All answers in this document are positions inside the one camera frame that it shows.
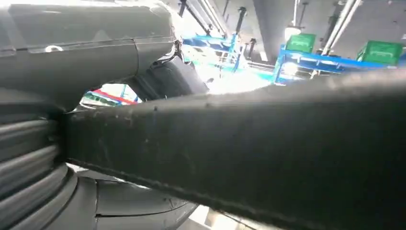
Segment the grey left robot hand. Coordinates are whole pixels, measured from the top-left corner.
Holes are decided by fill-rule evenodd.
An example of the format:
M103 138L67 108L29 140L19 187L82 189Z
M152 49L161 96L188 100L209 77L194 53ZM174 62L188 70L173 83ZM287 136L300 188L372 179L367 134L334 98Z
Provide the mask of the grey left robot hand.
M3 230L175 230L197 208L120 181L133 105L86 109L107 83L144 101L204 94L185 60L181 18L159 0L0 3L0 227Z

